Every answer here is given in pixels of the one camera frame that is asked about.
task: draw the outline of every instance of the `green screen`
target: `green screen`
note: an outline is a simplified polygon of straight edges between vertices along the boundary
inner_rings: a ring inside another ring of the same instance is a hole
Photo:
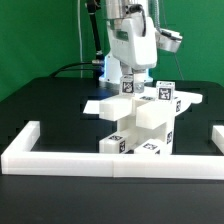
[[[168,25],[184,37],[177,53],[184,79],[224,85],[224,2],[163,2],[161,26]],[[98,11],[101,45],[106,54],[109,46],[102,17]],[[94,42],[85,0],[81,0],[81,30],[83,60],[92,60]],[[47,76],[63,65],[80,61],[77,0],[0,0],[0,32],[0,100],[36,77]],[[152,76],[159,80],[181,79],[172,53],[158,51],[158,64]]]

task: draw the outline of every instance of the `green wall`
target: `green wall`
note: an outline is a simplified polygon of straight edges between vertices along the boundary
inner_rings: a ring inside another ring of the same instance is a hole
[[[169,28],[184,35],[177,54],[184,78],[224,85],[224,2],[163,1]],[[83,58],[91,60],[94,46],[84,3],[81,0]],[[102,47],[108,52],[105,21],[101,16],[98,12]],[[164,26],[162,12],[161,24]],[[158,53],[153,77],[180,79],[174,56]],[[0,100],[33,78],[47,76],[60,66],[77,61],[80,61],[77,0],[0,0]]]

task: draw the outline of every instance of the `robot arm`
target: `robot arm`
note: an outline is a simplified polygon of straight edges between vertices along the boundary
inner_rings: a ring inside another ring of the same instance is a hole
[[[116,64],[121,67],[120,94],[141,93],[148,69],[156,66],[157,47],[174,52],[180,45],[181,37],[176,32],[158,29],[158,24],[155,29],[148,13],[148,0],[105,0],[105,8],[110,59],[117,59],[120,63]]]

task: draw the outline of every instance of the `black table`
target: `black table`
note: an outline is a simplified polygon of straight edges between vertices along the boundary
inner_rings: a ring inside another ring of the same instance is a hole
[[[177,81],[176,89],[204,97],[176,118],[173,153],[222,156],[210,139],[224,124],[224,88]],[[34,151],[97,153],[116,124],[82,112],[88,99],[114,94],[92,79],[33,80],[0,103],[0,153],[30,120],[41,122]],[[0,176],[1,223],[223,223],[223,206],[223,181]]]

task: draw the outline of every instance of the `white block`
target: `white block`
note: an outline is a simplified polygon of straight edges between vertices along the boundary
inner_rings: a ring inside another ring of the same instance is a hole
[[[156,90],[156,100],[162,102],[172,102],[175,82],[158,81],[156,83]]]
[[[175,117],[176,104],[151,101],[137,108],[136,126],[155,129]]]
[[[214,125],[212,129],[212,141],[224,154],[224,126]]]
[[[99,114],[99,104],[98,100],[88,100],[83,111],[84,114]]]
[[[160,155],[161,151],[165,149],[165,145],[158,139],[149,139],[135,150],[135,154],[146,154],[146,155]]]
[[[100,153],[119,154],[126,153],[131,149],[138,139],[135,129],[127,129],[102,139],[100,141]]]
[[[113,96],[100,101],[100,118],[116,121],[130,115],[132,112],[132,97]]]

